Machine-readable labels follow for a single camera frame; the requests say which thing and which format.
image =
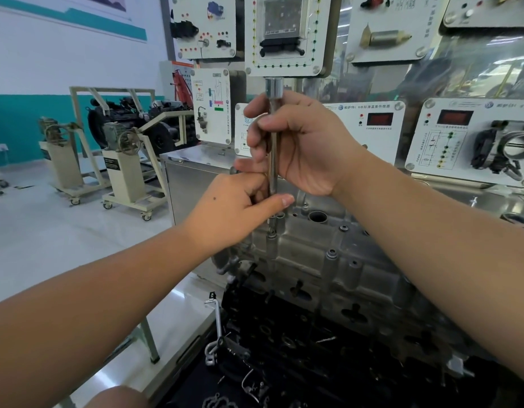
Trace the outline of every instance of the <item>right hand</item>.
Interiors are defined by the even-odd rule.
[[[251,159],[237,159],[242,172],[267,173],[266,140],[270,131],[280,134],[279,175],[304,192],[327,196],[353,169],[355,159],[366,152],[331,110],[317,100],[285,90],[282,107],[256,119],[249,127],[247,145]],[[245,108],[246,117],[269,111],[265,94]]]

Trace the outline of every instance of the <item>white tile floor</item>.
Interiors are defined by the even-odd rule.
[[[155,210],[149,222],[127,207],[104,210],[101,196],[110,190],[83,197],[81,205],[71,206],[48,185],[44,161],[10,166],[2,173],[10,187],[0,196],[0,301],[170,226],[166,205]],[[73,393],[77,407],[117,384],[150,393],[158,373],[169,369],[179,348],[213,318],[212,309],[203,304],[210,290],[215,288],[196,276],[186,277],[148,316],[161,361],[152,365],[144,345],[132,344]]]

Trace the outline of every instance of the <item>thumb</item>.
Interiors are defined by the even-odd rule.
[[[294,196],[289,194],[273,195],[245,209],[245,223],[255,228],[270,216],[281,212],[294,203]]]

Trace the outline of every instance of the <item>hand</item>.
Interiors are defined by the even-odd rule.
[[[287,194],[265,199],[266,191],[267,179],[261,173],[218,175],[181,226],[209,257],[245,239],[294,202]]]
[[[343,177],[352,171],[357,156],[365,150],[349,134],[331,110],[305,95],[285,90],[283,106],[273,115],[261,116],[248,130],[252,159],[237,159],[242,172],[268,170],[266,136],[280,132],[279,175],[312,195],[332,194]],[[246,117],[268,112],[266,95],[259,95],[245,108]]]

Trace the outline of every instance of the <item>red digital display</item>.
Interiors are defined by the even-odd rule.
[[[394,113],[368,113],[367,126],[392,126]]]
[[[473,114],[473,110],[442,110],[438,117],[438,124],[468,126]]]

